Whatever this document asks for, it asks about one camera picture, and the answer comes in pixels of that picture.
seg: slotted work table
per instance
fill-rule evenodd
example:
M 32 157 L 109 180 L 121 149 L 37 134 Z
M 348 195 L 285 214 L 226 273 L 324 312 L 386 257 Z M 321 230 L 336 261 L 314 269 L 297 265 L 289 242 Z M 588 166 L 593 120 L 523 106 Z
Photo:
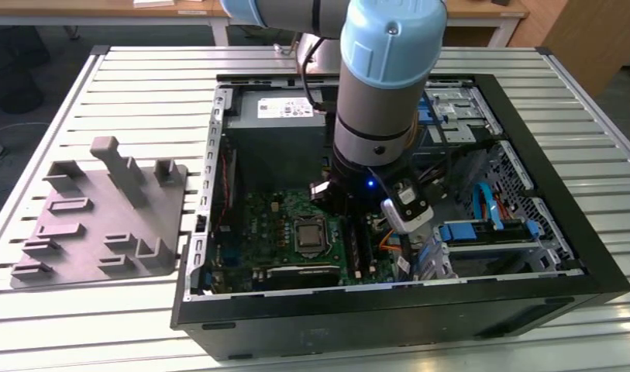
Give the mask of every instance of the slotted work table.
M 190 169 L 182 230 L 194 226 L 217 74 L 294 72 L 272 47 L 96 48 L 0 212 L 0 370 L 194 370 L 218 367 L 170 329 L 178 273 L 68 288 L 13 291 L 12 264 L 33 233 L 56 160 L 104 169 L 97 136 L 150 165 Z M 446 49 L 434 73 L 495 74 L 592 225 L 630 278 L 630 143 L 555 57 L 531 49 Z M 182 244 L 188 240 L 182 234 Z M 583 370 L 630 368 L 630 293 L 581 309 L 527 335 L 238 361 L 233 370 Z

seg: motherboard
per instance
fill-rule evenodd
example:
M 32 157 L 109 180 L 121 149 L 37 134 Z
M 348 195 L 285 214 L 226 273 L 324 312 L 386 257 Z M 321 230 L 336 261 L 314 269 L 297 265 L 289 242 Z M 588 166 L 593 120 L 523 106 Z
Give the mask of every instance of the motherboard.
M 378 215 L 366 216 L 365 242 L 380 242 L 386 231 Z M 324 213 L 310 201 L 308 190 L 249 192 L 244 203 L 238 244 L 220 247 L 217 282 L 228 292 L 302 287 L 330 287 L 394 281 L 394 255 L 372 250 L 364 270 L 364 252 L 346 249 L 348 220 Z

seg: green circuit board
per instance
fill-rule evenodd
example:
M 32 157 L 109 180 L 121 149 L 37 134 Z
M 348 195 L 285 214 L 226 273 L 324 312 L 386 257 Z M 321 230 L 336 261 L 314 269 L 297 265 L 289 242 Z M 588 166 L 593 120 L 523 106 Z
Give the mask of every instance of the green circuit board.
M 328 215 L 312 204 L 308 191 L 248 193 L 244 202 L 242 242 L 240 247 L 228 248 L 228 252 L 224 250 L 222 253 L 225 256 L 238 256 L 236 270 L 226 274 L 229 290 L 252 291 L 254 271 L 300 264 L 341 267 L 338 285 L 394 281 L 393 256 L 389 252 L 377 253 L 373 275 L 357 278 L 350 273 L 341 218 Z M 325 227 L 325 249 L 318 253 L 305 255 L 298 250 L 300 222 L 316 222 Z

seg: table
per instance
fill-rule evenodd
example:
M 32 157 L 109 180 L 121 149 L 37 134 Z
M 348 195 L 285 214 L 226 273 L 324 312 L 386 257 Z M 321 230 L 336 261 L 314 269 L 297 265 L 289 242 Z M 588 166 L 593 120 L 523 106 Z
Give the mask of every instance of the table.
M 520 0 L 500 6 L 489 0 L 449 0 L 449 26 L 496 27 L 489 47 L 505 47 L 529 11 Z M 230 19 L 220 0 L 178 1 L 176 6 L 134 9 L 133 0 L 0 0 L 0 25 L 134 26 L 206 25 L 216 45 L 229 46 Z
M 218 367 L 184 332 L 169 328 L 177 273 L 70 288 L 10 291 L 49 185 L 54 160 L 104 169 L 89 152 L 116 136 L 140 165 L 164 157 L 189 166 L 201 186 L 216 76 L 294 71 L 272 47 L 98 48 L 58 111 L 0 212 L 0 370 L 192 370 Z M 555 57 L 533 49 L 444 50 L 434 70 L 495 74 L 630 279 L 630 143 Z M 194 226 L 197 195 L 182 226 Z M 248 360 L 232 370 L 581 370 L 630 366 L 630 293 L 581 309 L 515 339 Z

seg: wooden desk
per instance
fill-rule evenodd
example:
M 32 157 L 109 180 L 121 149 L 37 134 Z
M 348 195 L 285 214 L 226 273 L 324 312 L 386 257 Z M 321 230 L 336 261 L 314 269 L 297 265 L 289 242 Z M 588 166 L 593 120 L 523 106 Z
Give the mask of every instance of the wooden desk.
M 495 28 L 489 47 L 508 45 L 528 14 L 520 0 L 508 7 L 491 0 L 449 0 L 449 26 Z M 144 9 L 133 7 L 133 0 L 0 0 L 0 25 L 206 25 L 214 30 L 217 46 L 228 46 L 226 27 L 240 24 L 228 17 L 220 0 L 178 0 L 176 6 Z

